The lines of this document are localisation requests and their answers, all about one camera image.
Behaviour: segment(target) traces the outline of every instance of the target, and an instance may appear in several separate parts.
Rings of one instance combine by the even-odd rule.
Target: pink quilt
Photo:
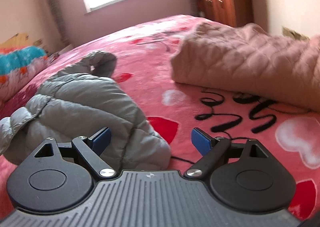
[[[170,78],[170,57],[185,34],[203,21],[182,15],[156,20],[67,52],[2,106],[0,119],[23,106],[38,86],[59,69],[81,60],[90,51],[109,51],[118,57],[114,79],[170,143],[172,155],[180,158],[172,159],[170,168],[184,172],[191,166],[188,161],[201,158],[190,141],[194,127],[235,142],[256,138],[297,182],[289,210],[301,220],[308,218],[320,209],[320,115],[249,94],[174,83]],[[4,217],[9,203],[5,182],[14,166],[0,157],[0,167],[0,216]]]

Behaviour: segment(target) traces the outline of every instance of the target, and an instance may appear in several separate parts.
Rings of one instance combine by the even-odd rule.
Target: dresser
[[[251,0],[199,0],[199,8],[207,19],[228,26],[254,22]]]

